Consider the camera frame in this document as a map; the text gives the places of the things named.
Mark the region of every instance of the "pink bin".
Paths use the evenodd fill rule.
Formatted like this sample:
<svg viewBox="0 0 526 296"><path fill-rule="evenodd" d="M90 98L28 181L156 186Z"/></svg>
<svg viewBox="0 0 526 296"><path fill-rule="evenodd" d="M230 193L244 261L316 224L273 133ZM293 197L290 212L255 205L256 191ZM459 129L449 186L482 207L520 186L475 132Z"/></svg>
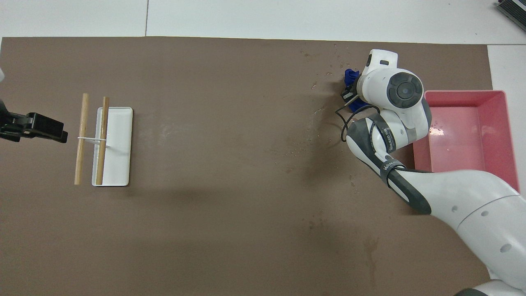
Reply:
<svg viewBox="0 0 526 296"><path fill-rule="evenodd" d="M490 172L517 191L510 124L503 91L426 91L433 120L413 143L417 170Z"/></svg>

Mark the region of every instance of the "wooden dowel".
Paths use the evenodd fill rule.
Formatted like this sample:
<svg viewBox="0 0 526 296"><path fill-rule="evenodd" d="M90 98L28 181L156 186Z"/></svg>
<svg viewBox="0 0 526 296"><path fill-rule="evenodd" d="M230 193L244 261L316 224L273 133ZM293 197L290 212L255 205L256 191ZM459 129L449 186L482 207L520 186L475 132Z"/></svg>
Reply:
<svg viewBox="0 0 526 296"><path fill-rule="evenodd" d="M100 123L100 139L103 139L99 145L99 153L97 158L97 175L95 184L102 185L102 178L104 175L104 157L106 156L106 136L108 132L108 109L109 97L104 97L102 104L102 121Z"/></svg>
<svg viewBox="0 0 526 296"><path fill-rule="evenodd" d="M84 93L82 95L82 108L80 109L80 127L78 129L78 136L86 136L86 125L88 122L88 105L89 95ZM78 139L77 145L77 162L75 164L75 185L80 185L82 177L82 162L84 160L84 139Z"/></svg>

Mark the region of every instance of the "brown mat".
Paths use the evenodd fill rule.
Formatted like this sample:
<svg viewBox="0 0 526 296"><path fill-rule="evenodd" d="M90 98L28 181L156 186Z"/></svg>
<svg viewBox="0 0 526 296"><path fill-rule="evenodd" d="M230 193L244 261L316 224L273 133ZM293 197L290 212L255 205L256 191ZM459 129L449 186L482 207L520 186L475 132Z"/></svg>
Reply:
<svg viewBox="0 0 526 296"><path fill-rule="evenodd" d="M2 295L453 295L489 280L339 142L342 73L399 53L426 89L491 89L486 46L4 38L8 110L67 144L0 141ZM73 186L82 93L131 106L130 185ZM411 148L397 153L411 164Z"/></svg>

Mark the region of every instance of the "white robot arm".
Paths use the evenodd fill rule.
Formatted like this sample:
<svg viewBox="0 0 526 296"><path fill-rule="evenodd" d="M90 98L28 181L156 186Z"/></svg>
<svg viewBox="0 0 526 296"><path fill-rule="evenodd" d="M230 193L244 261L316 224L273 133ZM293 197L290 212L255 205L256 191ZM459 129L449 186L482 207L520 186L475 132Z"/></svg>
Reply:
<svg viewBox="0 0 526 296"><path fill-rule="evenodd" d="M431 112L420 79L398 55L372 50L352 91L378 114L350 124L346 141L412 208L450 225L486 265L491 282L457 296L526 295L526 201L497 176L475 170L408 170L389 153L428 134Z"/></svg>

